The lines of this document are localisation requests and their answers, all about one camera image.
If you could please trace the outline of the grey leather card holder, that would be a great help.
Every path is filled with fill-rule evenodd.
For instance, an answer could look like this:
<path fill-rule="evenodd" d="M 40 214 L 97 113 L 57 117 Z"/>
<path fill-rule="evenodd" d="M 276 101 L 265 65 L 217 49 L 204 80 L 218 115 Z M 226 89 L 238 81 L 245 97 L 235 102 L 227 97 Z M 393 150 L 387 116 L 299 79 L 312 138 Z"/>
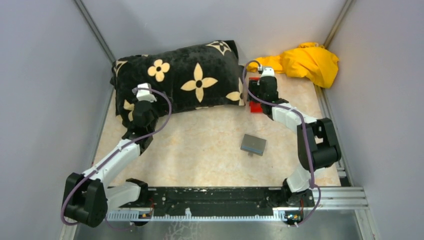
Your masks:
<path fill-rule="evenodd" d="M 245 134 L 242 138 L 240 149 L 249 155 L 263 156 L 266 143 L 266 139 Z"/>

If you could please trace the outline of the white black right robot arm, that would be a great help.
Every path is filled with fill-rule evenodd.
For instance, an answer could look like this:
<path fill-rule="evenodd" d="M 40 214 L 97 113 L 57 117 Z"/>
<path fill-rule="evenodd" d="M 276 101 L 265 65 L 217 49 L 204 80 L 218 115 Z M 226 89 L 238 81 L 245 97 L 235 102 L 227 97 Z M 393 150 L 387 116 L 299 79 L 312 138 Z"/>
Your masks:
<path fill-rule="evenodd" d="M 301 113 L 279 97 L 274 76 L 251 77 L 248 101 L 260 105 L 264 115 L 283 124 L 297 135 L 298 167 L 282 183 L 281 199 L 287 206 L 302 202 L 308 189 L 314 188 L 315 174 L 338 162 L 342 152 L 333 121 Z"/>

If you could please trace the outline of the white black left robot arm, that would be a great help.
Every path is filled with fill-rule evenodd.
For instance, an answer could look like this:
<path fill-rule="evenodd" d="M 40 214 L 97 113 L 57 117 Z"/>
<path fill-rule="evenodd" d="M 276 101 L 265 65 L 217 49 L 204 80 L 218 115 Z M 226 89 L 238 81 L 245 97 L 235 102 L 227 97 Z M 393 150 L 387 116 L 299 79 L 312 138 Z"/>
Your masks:
<path fill-rule="evenodd" d="M 117 146 L 100 162 L 82 173 L 71 173 L 65 180 L 60 219 L 67 226 L 84 224 L 99 226 L 111 210 L 127 203 L 144 207 L 149 203 L 150 193 L 144 190 L 147 184 L 130 179 L 124 184 L 110 187 L 112 180 L 129 163 L 136 160 L 150 145 L 159 113 L 156 102 L 138 100 L 134 104 L 134 128 L 128 130 Z"/>

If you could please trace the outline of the red plastic bin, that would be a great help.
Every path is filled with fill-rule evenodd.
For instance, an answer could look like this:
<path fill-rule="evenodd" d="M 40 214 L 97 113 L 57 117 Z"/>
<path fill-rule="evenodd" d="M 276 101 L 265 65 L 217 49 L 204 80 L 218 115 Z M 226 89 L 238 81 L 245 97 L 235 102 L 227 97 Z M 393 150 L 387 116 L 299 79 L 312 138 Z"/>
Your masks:
<path fill-rule="evenodd" d="M 249 87 L 251 87 L 251 85 L 256 84 L 259 81 L 259 77 L 250 77 L 249 78 Z M 254 101 L 250 96 L 248 96 L 248 102 L 249 102 L 249 110 L 251 113 L 261 113 L 262 112 L 262 107 L 261 104 L 259 102 Z"/>

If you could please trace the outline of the yellow cloth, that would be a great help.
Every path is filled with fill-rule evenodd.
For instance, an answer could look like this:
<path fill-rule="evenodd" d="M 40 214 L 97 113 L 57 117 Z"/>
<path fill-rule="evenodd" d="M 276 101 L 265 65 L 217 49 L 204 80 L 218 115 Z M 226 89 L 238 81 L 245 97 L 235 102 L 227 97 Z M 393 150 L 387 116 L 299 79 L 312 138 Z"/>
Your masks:
<path fill-rule="evenodd" d="M 324 89 L 332 87 L 339 71 L 339 58 L 317 42 L 304 42 L 279 55 L 258 57 L 261 65 L 272 67 L 289 78 L 307 78 Z"/>

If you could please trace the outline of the black floral pillow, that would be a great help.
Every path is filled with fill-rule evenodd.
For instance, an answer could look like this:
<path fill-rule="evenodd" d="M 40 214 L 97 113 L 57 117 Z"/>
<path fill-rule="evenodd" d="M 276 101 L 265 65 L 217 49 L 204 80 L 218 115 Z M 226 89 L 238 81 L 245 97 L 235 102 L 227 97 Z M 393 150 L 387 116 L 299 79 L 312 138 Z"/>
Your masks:
<path fill-rule="evenodd" d="M 215 40 L 158 54 L 130 55 L 112 64 L 115 115 L 133 127 L 141 84 L 165 93 L 173 113 L 224 105 L 244 106 L 243 66 L 234 40 Z"/>

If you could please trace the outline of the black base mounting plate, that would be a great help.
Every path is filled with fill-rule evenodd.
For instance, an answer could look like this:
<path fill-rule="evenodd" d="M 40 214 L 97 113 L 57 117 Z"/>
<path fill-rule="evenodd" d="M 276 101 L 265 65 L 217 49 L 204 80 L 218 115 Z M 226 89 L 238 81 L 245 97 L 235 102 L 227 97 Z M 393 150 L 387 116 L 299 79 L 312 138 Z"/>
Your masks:
<path fill-rule="evenodd" d="M 271 216 L 274 208 L 314 207 L 311 190 L 289 193 L 285 187 L 149 187 L 125 208 L 153 209 L 155 217 Z"/>

